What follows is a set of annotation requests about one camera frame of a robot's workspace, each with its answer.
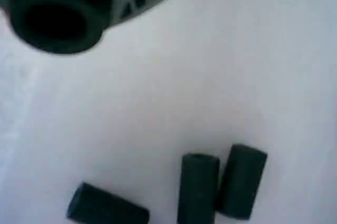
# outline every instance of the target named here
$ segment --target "black cylindrical piece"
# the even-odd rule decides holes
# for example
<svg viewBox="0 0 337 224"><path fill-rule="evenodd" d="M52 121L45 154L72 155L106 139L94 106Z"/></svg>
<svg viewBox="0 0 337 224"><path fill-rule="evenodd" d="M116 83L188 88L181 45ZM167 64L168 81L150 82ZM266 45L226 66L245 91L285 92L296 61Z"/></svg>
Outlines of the black cylindrical piece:
<svg viewBox="0 0 337 224"><path fill-rule="evenodd" d="M66 215L85 224L147 224L150 218L147 209L87 183L76 190Z"/></svg>
<svg viewBox="0 0 337 224"><path fill-rule="evenodd" d="M212 224L219 175L219 158L186 154L182 161L179 224Z"/></svg>
<svg viewBox="0 0 337 224"><path fill-rule="evenodd" d="M231 218L249 220L267 154L235 144L227 161L217 198L217 210Z"/></svg>
<svg viewBox="0 0 337 224"><path fill-rule="evenodd" d="M111 22L112 0L9 0L14 32L28 44L56 54L93 47Z"/></svg>

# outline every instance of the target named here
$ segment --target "round opening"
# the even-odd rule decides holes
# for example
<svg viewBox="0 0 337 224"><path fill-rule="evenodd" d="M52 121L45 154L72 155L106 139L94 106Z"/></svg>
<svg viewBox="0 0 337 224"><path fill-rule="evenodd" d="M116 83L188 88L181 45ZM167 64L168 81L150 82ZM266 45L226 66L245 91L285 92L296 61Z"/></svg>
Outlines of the round opening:
<svg viewBox="0 0 337 224"><path fill-rule="evenodd" d="M83 15L62 4L30 6L23 20L30 32L51 40L78 40L86 33Z"/></svg>
<svg viewBox="0 0 337 224"><path fill-rule="evenodd" d="M195 159L203 159L203 158L207 158L209 156L206 155L206 154L199 154L199 153L197 153L197 154L192 154L191 157L193 157Z"/></svg>

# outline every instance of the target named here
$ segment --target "white surface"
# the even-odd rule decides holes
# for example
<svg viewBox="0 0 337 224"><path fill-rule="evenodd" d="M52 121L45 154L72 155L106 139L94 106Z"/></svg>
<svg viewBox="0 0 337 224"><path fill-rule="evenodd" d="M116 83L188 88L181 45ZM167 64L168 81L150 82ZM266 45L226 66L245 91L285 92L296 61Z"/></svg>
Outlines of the white surface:
<svg viewBox="0 0 337 224"><path fill-rule="evenodd" d="M0 223L69 223L81 181L175 223L181 155L232 142L269 153L250 223L336 223L337 0L168 0L71 58L4 33Z"/></svg>

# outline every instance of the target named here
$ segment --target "black foam piece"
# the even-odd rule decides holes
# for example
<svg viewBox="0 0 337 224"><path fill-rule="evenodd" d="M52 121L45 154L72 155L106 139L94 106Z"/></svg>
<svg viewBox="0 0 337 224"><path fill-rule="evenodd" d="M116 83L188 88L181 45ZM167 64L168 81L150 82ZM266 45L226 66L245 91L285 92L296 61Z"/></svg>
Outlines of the black foam piece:
<svg viewBox="0 0 337 224"><path fill-rule="evenodd" d="M267 154L235 144L227 161L217 198L217 210L231 218L249 220Z"/></svg>
<svg viewBox="0 0 337 224"><path fill-rule="evenodd" d="M179 224L212 224L220 161L206 154L186 154L182 161Z"/></svg>
<svg viewBox="0 0 337 224"><path fill-rule="evenodd" d="M107 191L82 183L66 216L85 224L147 224L150 212Z"/></svg>

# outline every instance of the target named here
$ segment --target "black rubber tube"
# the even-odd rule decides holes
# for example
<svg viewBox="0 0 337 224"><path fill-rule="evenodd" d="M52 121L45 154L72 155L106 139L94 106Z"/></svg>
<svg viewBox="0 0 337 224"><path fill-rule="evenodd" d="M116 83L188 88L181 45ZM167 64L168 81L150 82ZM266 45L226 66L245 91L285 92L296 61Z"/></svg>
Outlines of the black rubber tube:
<svg viewBox="0 0 337 224"><path fill-rule="evenodd" d="M178 223L212 224L220 161L206 154L186 154L182 161Z"/></svg>
<svg viewBox="0 0 337 224"><path fill-rule="evenodd" d="M231 218L249 220L267 154L242 144L235 144L222 177L217 210Z"/></svg>
<svg viewBox="0 0 337 224"><path fill-rule="evenodd" d="M66 216L85 224L147 224L150 212L90 184L82 183Z"/></svg>
<svg viewBox="0 0 337 224"><path fill-rule="evenodd" d="M45 52L74 54L99 42L111 22L112 0L9 0L14 32Z"/></svg>

